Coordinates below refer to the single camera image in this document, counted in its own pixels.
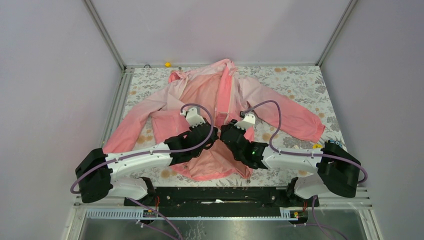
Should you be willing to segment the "pink zip-up jacket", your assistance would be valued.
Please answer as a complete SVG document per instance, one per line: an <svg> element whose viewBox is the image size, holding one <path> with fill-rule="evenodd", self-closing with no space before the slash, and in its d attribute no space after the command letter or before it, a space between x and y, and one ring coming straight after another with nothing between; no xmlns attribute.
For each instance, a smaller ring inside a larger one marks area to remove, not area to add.
<svg viewBox="0 0 424 240"><path fill-rule="evenodd" d="M316 114L241 75L229 59L188 71L136 70L128 100L130 110L103 146L105 153L133 150L143 131L146 141L156 144L186 132L189 124L180 109L190 103L203 106L201 115L216 127L239 120L241 111L254 107L261 120L299 140L317 143L325 131Z"/></svg>

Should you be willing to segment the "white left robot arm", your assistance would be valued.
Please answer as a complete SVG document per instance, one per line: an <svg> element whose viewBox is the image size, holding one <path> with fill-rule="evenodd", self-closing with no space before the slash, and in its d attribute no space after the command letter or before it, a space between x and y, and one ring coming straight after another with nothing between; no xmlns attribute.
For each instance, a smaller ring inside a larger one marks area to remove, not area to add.
<svg viewBox="0 0 424 240"><path fill-rule="evenodd" d="M86 204L105 197L123 197L148 206L155 200L151 181L129 178L129 174L189 162L211 148L217 139L218 129L206 122L147 149L104 153L102 148L95 148L76 167L77 180L71 192L79 194Z"/></svg>

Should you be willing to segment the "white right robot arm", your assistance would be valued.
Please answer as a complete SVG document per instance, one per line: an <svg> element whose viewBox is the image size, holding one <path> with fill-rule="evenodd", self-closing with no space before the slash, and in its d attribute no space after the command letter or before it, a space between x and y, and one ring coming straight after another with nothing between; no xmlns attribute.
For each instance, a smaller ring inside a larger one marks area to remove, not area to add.
<svg viewBox="0 0 424 240"><path fill-rule="evenodd" d="M236 161L255 170L289 168L309 173L290 183L286 198L291 205L299 206L327 192L344 198L356 196L363 167L336 143L328 141L323 148L274 150L268 143L247 140L245 132L237 126L237 120L221 126L220 140Z"/></svg>

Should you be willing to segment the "yellow round token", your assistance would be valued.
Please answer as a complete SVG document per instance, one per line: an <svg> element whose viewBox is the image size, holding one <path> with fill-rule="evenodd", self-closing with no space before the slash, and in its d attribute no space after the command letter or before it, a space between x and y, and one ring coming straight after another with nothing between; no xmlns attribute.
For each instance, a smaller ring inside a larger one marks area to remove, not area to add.
<svg viewBox="0 0 424 240"><path fill-rule="evenodd" d="M312 148L313 149L322 149L323 146L321 144L314 144Z"/></svg>

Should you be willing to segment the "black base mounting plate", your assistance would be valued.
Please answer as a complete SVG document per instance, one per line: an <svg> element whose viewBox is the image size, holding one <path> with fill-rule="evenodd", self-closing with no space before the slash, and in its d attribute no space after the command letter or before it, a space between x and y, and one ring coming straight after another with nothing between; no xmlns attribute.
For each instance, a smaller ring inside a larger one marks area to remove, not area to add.
<svg viewBox="0 0 424 240"><path fill-rule="evenodd" d="M126 207L157 207L166 217L279 217L281 208L310 208L318 200L288 194L284 187L156 187L153 193Z"/></svg>

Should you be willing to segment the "small owl figurine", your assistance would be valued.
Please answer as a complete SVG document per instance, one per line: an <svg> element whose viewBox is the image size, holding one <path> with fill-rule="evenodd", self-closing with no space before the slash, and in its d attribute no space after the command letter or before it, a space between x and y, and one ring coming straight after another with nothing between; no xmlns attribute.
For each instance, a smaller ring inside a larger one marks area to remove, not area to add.
<svg viewBox="0 0 424 240"><path fill-rule="evenodd" d="M330 139L328 142L342 147L342 143L340 141L338 141L338 140L332 140L332 139Z"/></svg>

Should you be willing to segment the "floral patterned table mat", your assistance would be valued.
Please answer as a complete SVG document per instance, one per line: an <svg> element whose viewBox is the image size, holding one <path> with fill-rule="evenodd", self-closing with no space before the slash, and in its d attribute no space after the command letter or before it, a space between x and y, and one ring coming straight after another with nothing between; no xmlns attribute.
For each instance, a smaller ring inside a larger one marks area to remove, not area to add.
<svg viewBox="0 0 424 240"><path fill-rule="evenodd" d="M173 72L172 68L134 68L125 80L123 97L125 103L120 106L120 117L151 94L163 89ZM346 144L334 112L332 102L318 66L239 66L241 76L257 79L262 85L273 89L292 101L302 105L317 115L325 125L319 143L328 140ZM313 143L299 140L270 124L258 119L255 123L254 139L257 142L272 142L276 148L311 149ZM155 187L261 187L286 186L294 177L305 177L307 172L296 169L277 168L273 170L256 169L251 176L244 178L238 173L207 181L196 181L170 167L145 168L130 173L131 178L150 178Z"/></svg>

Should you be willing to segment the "aluminium frame rail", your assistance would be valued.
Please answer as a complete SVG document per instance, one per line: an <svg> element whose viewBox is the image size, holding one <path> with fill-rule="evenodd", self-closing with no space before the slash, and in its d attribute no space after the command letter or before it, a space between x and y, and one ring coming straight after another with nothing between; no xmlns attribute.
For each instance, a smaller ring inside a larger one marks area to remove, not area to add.
<svg viewBox="0 0 424 240"><path fill-rule="evenodd" d="M125 71L126 70L126 64L124 63L116 45L114 44L114 42L113 42L105 24L103 23L102 18L99 15L93 1L92 0L82 0L82 2L84 3L90 17L93 20L94 25L98 29L100 36L102 37L102 39L104 40L108 50L110 51L112 58L114 59L114 61L116 62L116 64L120 68L120 70Z"/></svg>

